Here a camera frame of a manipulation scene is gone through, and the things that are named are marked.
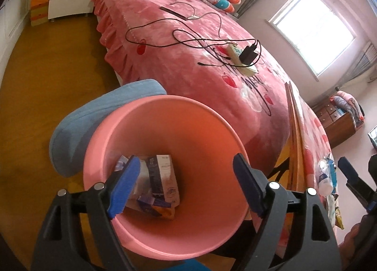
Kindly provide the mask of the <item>person's right hand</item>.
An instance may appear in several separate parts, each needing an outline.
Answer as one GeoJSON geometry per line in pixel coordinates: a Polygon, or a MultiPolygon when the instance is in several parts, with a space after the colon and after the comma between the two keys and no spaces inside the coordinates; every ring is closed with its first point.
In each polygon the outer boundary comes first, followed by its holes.
{"type": "Polygon", "coordinates": [[[376,270],[376,215],[365,214],[339,246],[342,270],[376,270]]]}

